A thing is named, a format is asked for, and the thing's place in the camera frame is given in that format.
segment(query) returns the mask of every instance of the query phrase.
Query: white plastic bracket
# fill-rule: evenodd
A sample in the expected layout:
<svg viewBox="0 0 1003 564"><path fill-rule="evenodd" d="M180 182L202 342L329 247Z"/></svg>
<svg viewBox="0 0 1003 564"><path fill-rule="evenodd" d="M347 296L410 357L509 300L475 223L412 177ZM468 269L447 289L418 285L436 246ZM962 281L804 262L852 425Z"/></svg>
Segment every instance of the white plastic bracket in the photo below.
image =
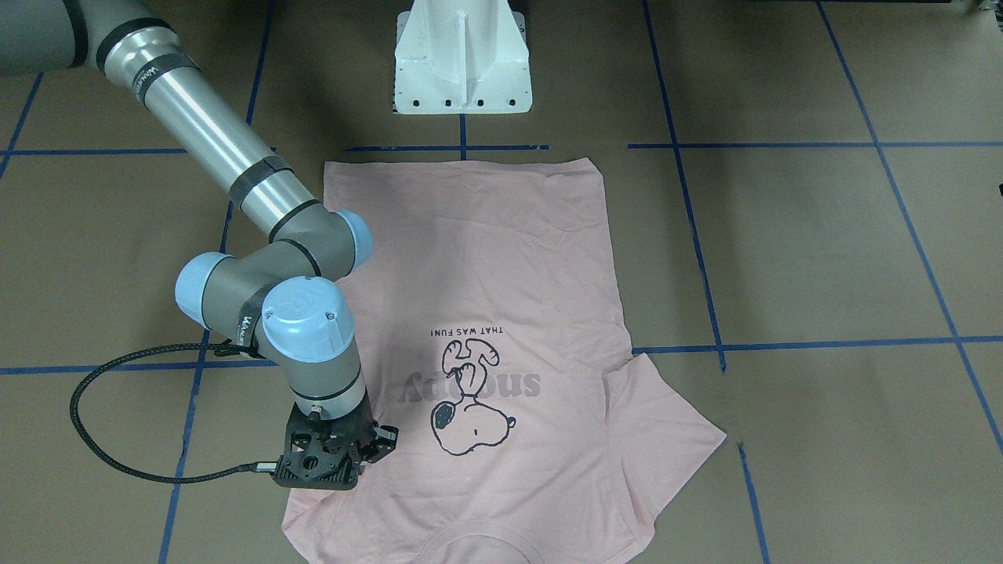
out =
<svg viewBox="0 0 1003 564"><path fill-rule="evenodd" d="M521 113L533 106L526 18L506 0L414 0L397 17L400 113Z"/></svg>

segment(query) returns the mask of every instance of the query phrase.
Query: cartoon dog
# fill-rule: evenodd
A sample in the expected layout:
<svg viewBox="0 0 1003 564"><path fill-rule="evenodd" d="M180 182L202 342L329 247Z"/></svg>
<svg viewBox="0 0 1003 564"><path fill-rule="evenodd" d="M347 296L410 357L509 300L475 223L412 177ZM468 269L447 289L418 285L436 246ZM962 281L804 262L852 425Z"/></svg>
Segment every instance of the cartoon dog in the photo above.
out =
<svg viewBox="0 0 1003 564"><path fill-rule="evenodd" d="M461 394L459 401L440 401L432 408L432 433L446 453L459 457L476 447L495 447L516 426L516 417L477 400L487 367L498 360L498 351L480 339L466 339L465 345L450 341L442 352L442 371L447 379L455 378Z"/></svg>

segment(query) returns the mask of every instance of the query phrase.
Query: cartoon dog head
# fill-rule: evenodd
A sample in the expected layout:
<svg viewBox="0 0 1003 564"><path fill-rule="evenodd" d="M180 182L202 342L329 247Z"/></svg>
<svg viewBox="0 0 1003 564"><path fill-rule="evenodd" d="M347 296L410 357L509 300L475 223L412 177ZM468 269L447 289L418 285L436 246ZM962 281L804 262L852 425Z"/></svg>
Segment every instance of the cartoon dog head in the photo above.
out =
<svg viewBox="0 0 1003 564"><path fill-rule="evenodd" d="M435 405L431 424L442 450L458 457L480 446L500 445L516 426L516 417L464 395L458 403L441 401Z"/></svg>

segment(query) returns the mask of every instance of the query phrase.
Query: black band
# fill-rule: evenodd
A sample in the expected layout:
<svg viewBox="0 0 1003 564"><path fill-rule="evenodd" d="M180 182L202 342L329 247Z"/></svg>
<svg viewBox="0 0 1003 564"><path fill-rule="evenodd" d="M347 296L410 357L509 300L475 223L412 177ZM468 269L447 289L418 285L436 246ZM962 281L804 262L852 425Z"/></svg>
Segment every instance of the black band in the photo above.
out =
<svg viewBox="0 0 1003 564"><path fill-rule="evenodd" d="M292 239L279 239L279 241L281 241L283 243L289 243L293 247L296 247L297 249L299 249L300 252L303 253L303 256L306 257L308 261L310 261L310 266L312 266L313 269L314 269L314 276L320 276L321 275L320 274L320 265L317 264L317 260L313 258L313 255L310 254L310 250L309 249L307 249L303 245L300 245L299 241L293 241Z"/></svg>
<svg viewBox="0 0 1003 564"><path fill-rule="evenodd" d="M272 291L275 284L262 286L253 296L241 305L241 311L237 314L237 331L234 333L234 344L240 346L254 346L254 328L261 319L261 308L265 304L265 296Z"/></svg>
<svg viewBox="0 0 1003 564"><path fill-rule="evenodd" d="M132 93L135 94L135 99L142 102L142 105L146 105L146 90L153 82L168 72L183 66L191 66L196 70L201 70L199 65L185 53L168 53L142 65L142 68L132 78Z"/></svg>
<svg viewBox="0 0 1003 564"><path fill-rule="evenodd" d="M348 385L346 385L345 387L339 389L338 391L335 391L334 393L332 393L330 395L322 395L322 396L303 395L302 393L300 393L299 391L296 391L295 389L293 390L293 393L295 393L296 395L299 395L300 397L302 397L304 399L313 399L314 401L326 401L328 399L334 399L335 397L337 397L337 396L341 395L342 393L344 393L344 392L348 391L349 389L351 389L352 386L355 385L355 382L358 381L359 376L361 374L362 374L362 366L359 366L359 371L355 372L355 377L352 378L352 381L348 382Z"/></svg>
<svg viewBox="0 0 1003 564"><path fill-rule="evenodd" d="M73 27L73 62L69 67L74 68L87 62L87 51L90 50L87 22L83 20L83 10L80 9L79 0L63 0L63 6L66 6L66 15L69 16L69 24Z"/></svg>
<svg viewBox="0 0 1003 564"><path fill-rule="evenodd" d="M230 201L237 206L237 209L241 209L244 204L244 199L251 194L254 187L265 182L265 179L278 173L280 171L292 171L292 167L286 160L279 157L278 155L272 155L266 157L261 161L255 163L248 167L248 170L241 173L241 176L237 177L234 184L230 185L230 191L227 195L230 197Z"/></svg>
<svg viewBox="0 0 1003 564"><path fill-rule="evenodd" d="M108 53L111 52L112 47L117 45L129 33L146 27L165 27L171 29L168 22L160 18L136 18L119 25L105 35L104 40L97 46L97 70L100 70L102 73L104 72L104 62L107 60Z"/></svg>
<svg viewBox="0 0 1003 564"><path fill-rule="evenodd" d="M289 223L289 220L293 219L293 217L296 214L302 212L303 210L306 210L307 208L313 206L314 204L320 204L320 202L318 202L316 199L307 200L306 202L290 210L289 213L283 216L283 218L279 220L279 223L275 224L275 227L272 228L272 231L268 234L268 242L271 243L275 241L275 236L278 235L280 231L282 231L282 228L286 227L286 224Z"/></svg>

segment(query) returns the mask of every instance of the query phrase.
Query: blue cap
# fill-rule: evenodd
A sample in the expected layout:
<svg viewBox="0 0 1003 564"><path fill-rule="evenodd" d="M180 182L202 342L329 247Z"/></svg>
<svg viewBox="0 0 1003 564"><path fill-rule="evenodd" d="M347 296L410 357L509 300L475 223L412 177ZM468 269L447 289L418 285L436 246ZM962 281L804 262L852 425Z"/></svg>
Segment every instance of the blue cap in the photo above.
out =
<svg viewBox="0 0 1003 564"><path fill-rule="evenodd" d="M185 315L203 327L206 327L206 320L202 317L202 296L206 293L206 283L209 282L209 276L213 274L216 265L223 259L231 257L233 255L223 253L203 253L189 261L178 275L178 281L175 283L175 301Z"/></svg>
<svg viewBox="0 0 1003 564"><path fill-rule="evenodd" d="M330 360L355 337L355 321L344 294L320 276L279 283L265 296L261 314L272 346L301 362Z"/></svg>
<svg viewBox="0 0 1003 564"><path fill-rule="evenodd" d="M355 241L355 264L349 271L352 273L373 255L373 234L366 222L355 212L338 210L335 214L341 216L352 230L352 239Z"/></svg>

